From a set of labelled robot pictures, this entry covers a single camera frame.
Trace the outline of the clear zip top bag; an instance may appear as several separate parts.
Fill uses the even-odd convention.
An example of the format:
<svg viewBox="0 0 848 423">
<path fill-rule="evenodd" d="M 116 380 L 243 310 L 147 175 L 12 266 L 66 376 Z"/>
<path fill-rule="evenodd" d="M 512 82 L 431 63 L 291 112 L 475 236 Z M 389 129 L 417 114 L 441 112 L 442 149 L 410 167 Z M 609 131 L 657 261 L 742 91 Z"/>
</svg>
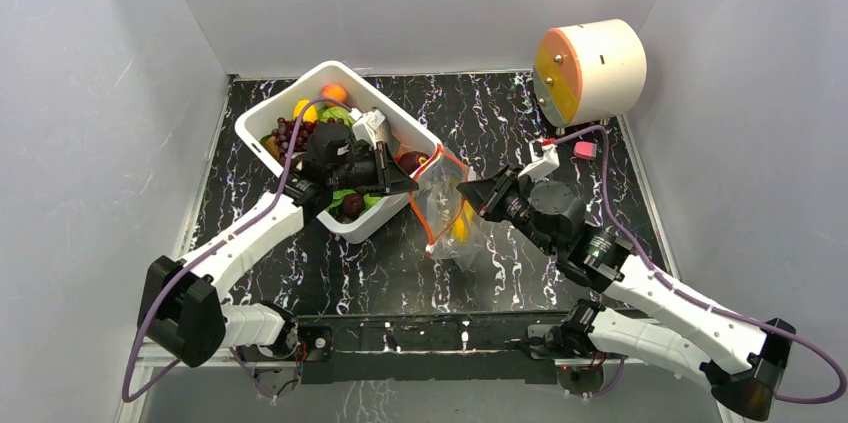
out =
<svg viewBox="0 0 848 423">
<path fill-rule="evenodd" d="M 432 260 L 449 260 L 462 270 L 471 266 L 484 246 L 483 223 L 476 213 L 468 243 L 455 244 L 450 233 L 464 200 L 457 185 L 475 178 L 473 168 L 439 144 L 413 174 L 419 189 L 410 195 L 410 206 L 427 236 L 425 255 Z"/>
</svg>

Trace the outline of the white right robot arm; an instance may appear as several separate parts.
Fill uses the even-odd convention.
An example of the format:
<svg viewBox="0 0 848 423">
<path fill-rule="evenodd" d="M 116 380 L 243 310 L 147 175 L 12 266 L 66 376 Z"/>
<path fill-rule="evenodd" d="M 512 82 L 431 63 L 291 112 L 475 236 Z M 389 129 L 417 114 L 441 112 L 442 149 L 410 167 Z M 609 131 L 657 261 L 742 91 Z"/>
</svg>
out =
<svg viewBox="0 0 848 423">
<path fill-rule="evenodd" d="M 680 295 L 683 286 L 650 270 L 633 244 L 587 221 L 585 208 L 563 183 L 534 182 L 506 166 L 495 176 L 458 184 L 484 220 L 508 222 L 556 268 L 582 287 L 639 309 L 649 324 L 600 303 L 581 299 L 558 326 L 527 330 L 525 351 L 534 358 L 634 357 L 706 388 L 734 413 L 765 421 L 787 366 L 793 327 L 772 320 L 780 333 L 726 316 L 725 308 L 699 307 Z"/>
</svg>

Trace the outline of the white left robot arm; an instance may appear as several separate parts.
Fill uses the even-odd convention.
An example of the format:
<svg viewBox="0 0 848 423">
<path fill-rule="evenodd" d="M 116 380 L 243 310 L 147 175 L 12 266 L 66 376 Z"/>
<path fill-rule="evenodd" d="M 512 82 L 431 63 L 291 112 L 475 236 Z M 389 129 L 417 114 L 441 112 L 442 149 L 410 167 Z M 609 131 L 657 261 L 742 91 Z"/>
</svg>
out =
<svg viewBox="0 0 848 423">
<path fill-rule="evenodd" d="M 269 302 L 226 303 L 235 283 L 329 208 L 335 192 L 385 197 L 418 188 L 386 143 L 357 140 L 342 124 L 318 124 L 305 152 L 285 155 L 276 190 L 204 246 L 149 266 L 138 340 L 152 340 L 188 367 L 206 363 L 221 348 L 240 346 L 262 347 L 275 359 L 290 357 L 299 345 L 297 317 Z"/>
</svg>

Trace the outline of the yellow toy banana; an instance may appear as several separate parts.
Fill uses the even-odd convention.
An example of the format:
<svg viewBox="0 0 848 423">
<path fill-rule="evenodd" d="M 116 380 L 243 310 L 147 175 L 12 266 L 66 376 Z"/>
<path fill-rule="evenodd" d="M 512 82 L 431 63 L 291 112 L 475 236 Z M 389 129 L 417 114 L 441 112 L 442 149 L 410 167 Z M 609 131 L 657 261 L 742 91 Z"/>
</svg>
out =
<svg viewBox="0 0 848 423">
<path fill-rule="evenodd" d="M 451 226 L 451 238 L 455 244 L 468 243 L 471 239 L 472 223 L 475 212 L 469 202 L 462 201 L 459 215 Z"/>
</svg>

